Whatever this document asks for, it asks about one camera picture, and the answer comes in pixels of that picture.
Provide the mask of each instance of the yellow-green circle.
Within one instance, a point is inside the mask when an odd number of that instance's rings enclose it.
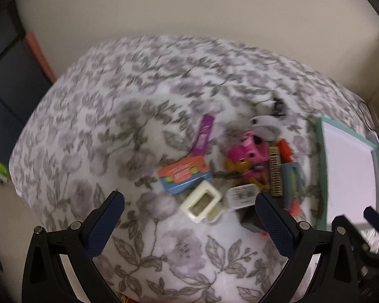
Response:
[[[191,172],[191,174],[196,174],[196,173],[199,172],[198,169],[197,169],[195,166],[191,167],[191,168],[189,169],[189,171]]]

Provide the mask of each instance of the floral tablecloth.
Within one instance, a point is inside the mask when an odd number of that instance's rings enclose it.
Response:
[[[315,225],[313,124],[327,115],[365,135],[360,98],[297,61],[221,39],[163,35],[91,48],[37,106],[14,148],[11,177],[47,230],[84,220],[113,190],[124,194],[120,223],[94,259],[114,290],[141,302],[254,303],[286,259],[235,212],[191,222],[156,171],[186,156],[200,119],[213,114],[206,160],[225,193],[225,152],[250,117],[271,113],[274,96],[288,107],[281,136],[304,172],[300,219]]]

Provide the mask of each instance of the cream plastic object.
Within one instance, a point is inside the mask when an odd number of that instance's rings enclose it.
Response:
[[[271,115],[261,115],[250,119],[256,136],[264,141],[275,141],[281,134],[281,122]]]
[[[195,223],[203,218],[215,222],[223,212],[223,206],[219,203],[221,199],[222,194],[208,181],[203,180],[180,205],[180,210]]]
[[[252,206],[260,192],[260,188],[253,183],[230,188],[226,192],[227,205],[235,210]]]

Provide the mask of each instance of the pile of toys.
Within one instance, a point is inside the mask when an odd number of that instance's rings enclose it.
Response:
[[[204,155],[213,127],[214,117],[204,115],[189,157],[166,166],[158,176],[167,193],[178,194],[195,188],[182,202],[180,209],[195,223],[206,218],[215,222],[225,209],[243,210],[242,225],[253,232],[265,232],[255,213],[255,197],[267,191],[280,207],[295,218],[300,215],[300,165],[280,134],[279,118],[285,114],[282,101],[276,101],[273,115],[253,117],[253,130],[244,132],[241,144],[233,146],[224,162],[227,172],[237,173],[239,180],[225,196],[209,182],[212,174]]]

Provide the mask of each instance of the silver bolt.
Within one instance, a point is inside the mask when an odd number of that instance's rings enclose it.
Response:
[[[366,266],[363,266],[361,269],[361,275],[365,277],[368,274],[368,268]]]
[[[310,224],[308,224],[308,223],[305,222],[305,221],[299,222],[299,226],[300,226],[300,228],[303,229],[303,230],[309,230],[309,229],[310,229]]]
[[[346,231],[345,231],[345,229],[344,229],[342,226],[338,226],[338,227],[337,227],[337,232],[338,232],[339,234],[344,235]]]
[[[42,232],[42,230],[43,228],[40,225],[38,225],[34,228],[34,234],[38,235]]]
[[[70,228],[72,230],[78,230],[80,229],[80,227],[82,226],[82,223],[79,222],[79,221],[74,221],[71,225],[70,225]]]

